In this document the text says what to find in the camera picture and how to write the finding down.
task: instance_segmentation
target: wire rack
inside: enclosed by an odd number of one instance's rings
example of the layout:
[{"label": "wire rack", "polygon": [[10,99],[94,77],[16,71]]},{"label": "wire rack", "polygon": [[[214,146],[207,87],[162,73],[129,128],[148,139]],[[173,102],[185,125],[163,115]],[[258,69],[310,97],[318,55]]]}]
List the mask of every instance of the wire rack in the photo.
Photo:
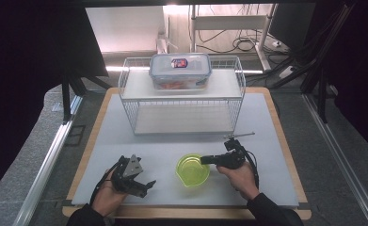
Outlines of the wire rack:
[{"label": "wire rack", "polygon": [[246,82],[237,56],[211,56],[205,90],[159,91],[151,59],[129,57],[119,80],[120,98],[135,134],[232,133]]}]

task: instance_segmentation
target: translucent yellow bowl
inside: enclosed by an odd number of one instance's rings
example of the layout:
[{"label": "translucent yellow bowl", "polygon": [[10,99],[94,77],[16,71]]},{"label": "translucent yellow bowl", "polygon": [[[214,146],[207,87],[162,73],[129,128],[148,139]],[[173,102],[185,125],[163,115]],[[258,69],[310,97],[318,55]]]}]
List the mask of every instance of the translucent yellow bowl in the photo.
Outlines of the translucent yellow bowl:
[{"label": "translucent yellow bowl", "polygon": [[210,167],[209,165],[202,165],[200,158],[199,154],[190,153],[178,161],[176,173],[184,186],[199,186],[207,180]]}]

